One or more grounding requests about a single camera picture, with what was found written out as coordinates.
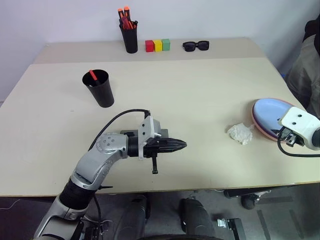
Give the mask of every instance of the beige tabletop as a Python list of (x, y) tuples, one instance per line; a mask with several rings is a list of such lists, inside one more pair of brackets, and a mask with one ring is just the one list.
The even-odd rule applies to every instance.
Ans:
[[(319, 158), (294, 158), (256, 128), (241, 145), (226, 131), (250, 126), (261, 98), (302, 108), (283, 79), (247, 38), (212, 39), (209, 51), (124, 52), (121, 42), (56, 43), (44, 48), (0, 107), (0, 196), (52, 196), (62, 191), (78, 160), (116, 114), (151, 110), (169, 136), (187, 147), (152, 160), (131, 157), (111, 168), (99, 193), (229, 189), (320, 181)], [(82, 76), (109, 73), (115, 102), (99, 107)], [(107, 132), (137, 129), (141, 113), (117, 119)], [(306, 147), (285, 147), (312, 153)]]

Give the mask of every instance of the green block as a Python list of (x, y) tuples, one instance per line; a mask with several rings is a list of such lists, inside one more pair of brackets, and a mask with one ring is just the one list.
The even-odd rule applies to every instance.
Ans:
[(170, 50), (170, 40), (169, 39), (162, 39), (162, 51), (169, 51)]

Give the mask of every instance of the red pen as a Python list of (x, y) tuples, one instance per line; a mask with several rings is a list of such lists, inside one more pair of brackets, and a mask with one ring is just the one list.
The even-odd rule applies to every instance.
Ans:
[(130, 20), (130, 8), (128, 6), (124, 7), (124, 16), (131, 22)]
[(133, 29), (132, 24), (130, 24), (130, 22), (125, 16), (122, 18), (122, 23), (123, 23), (123, 29), (126, 29), (126, 30)]
[(124, 10), (122, 8), (118, 8), (118, 14), (120, 19), (122, 19), (125, 16)]
[(98, 78), (96, 77), (96, 75), (95, 75), (94, 71), (89, 70), (89, 73), (90, 73), (91, 77), (93, 78), (93, 80), (95, 80), (95, 81), (97, 81), (97, 80), (98, 80)]

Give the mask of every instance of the yellow block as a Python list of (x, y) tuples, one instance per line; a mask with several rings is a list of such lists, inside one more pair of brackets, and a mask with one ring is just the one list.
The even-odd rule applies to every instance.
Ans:
[(154, 51), (161, 52), (162, 51), (162, 41), (161, 40), (153, 40), (154, 43)]

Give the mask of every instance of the red block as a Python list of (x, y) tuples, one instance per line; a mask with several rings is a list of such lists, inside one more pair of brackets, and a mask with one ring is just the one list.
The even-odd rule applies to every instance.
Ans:
[(154, 41), (152, 40), (146, 40), (145, 41), (145, 51), (147, 53), (150, 53), (150, 52), (153, 52), (155, 49), (155, 46), (154, 46)]

